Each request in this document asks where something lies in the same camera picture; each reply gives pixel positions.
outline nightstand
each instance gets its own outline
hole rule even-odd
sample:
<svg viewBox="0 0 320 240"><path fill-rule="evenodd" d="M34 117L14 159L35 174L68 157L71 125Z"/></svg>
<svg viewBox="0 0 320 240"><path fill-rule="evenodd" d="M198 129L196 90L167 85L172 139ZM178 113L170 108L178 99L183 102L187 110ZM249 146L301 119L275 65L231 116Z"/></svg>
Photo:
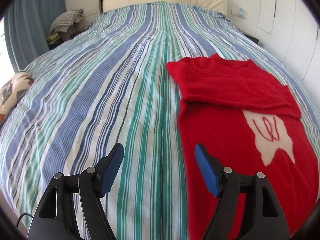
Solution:
<svg viewBox="0 0 320 240"><path fill-rule="evenodd" d="M258 43L259 43L259 39L251 36L251 35L248 34L248 33L243 32L243 31L241 31L241 32L242 32L242 34L243 34L244 36L246 36L248 39L252 40L255 44L258 44Z"/></svg>

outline patterned pillow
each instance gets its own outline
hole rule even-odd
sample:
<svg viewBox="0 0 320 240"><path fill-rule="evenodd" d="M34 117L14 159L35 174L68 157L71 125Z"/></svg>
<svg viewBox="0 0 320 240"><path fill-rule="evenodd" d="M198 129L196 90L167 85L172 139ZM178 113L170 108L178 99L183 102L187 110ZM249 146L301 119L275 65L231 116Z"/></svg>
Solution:
<svg viewBox="0 0 320 240"><path fill-rule="evenodd" d="M0 89L0 122L24 96L34 80L26 71L19 71Z"/></svg>

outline light switch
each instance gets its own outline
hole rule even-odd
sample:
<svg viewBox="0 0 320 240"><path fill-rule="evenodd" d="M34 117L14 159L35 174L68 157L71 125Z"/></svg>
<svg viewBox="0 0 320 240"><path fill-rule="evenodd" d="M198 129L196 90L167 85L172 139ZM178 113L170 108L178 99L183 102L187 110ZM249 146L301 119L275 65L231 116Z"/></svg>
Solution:
<svg viewBox="0 0 320 240"><path fill-rule="evenodd" d="M246 17L246 13L243 10L243 8L240 9L231 9L231 14L236 15L240 18L245 18Z"/></svg>

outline bed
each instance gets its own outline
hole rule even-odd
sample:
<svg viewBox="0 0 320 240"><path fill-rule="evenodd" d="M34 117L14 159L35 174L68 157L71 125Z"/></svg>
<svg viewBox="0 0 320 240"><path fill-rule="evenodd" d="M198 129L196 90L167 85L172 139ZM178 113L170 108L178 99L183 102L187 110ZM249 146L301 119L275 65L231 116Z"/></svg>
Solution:
<svg viewBox="0 0 320 240"><path fill-rule="evenodd" d="M35 212L56 172L80 173L120 142L124 161L101 200L117 239L188 239L180 94L165 69L182 57L251 58L289 85L320 160L315 105L226 18L227 0L100 0L100 8L89 30L28 66L35 82L1 129L0 186L17 214ZM77 198L75 207L89 239Z"/></svg>

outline red sweater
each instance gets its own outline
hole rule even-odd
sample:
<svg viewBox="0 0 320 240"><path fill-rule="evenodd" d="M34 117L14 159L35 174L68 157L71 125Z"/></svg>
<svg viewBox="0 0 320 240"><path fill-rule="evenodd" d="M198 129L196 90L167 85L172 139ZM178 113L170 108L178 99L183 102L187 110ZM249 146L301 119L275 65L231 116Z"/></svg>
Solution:
<svg viewBox="0 0 320 240"><path fill-rule="evenodd" d="M178 126L187 172L190 239L202 239L218 202L196 164L198 143L240 174L265 173L294 233L315 205L319 172L288 86L252 60L225 60L218 54L186 57L166 67L182 94ZM230 239L239 232L244 200L241 194Z"/></svg>

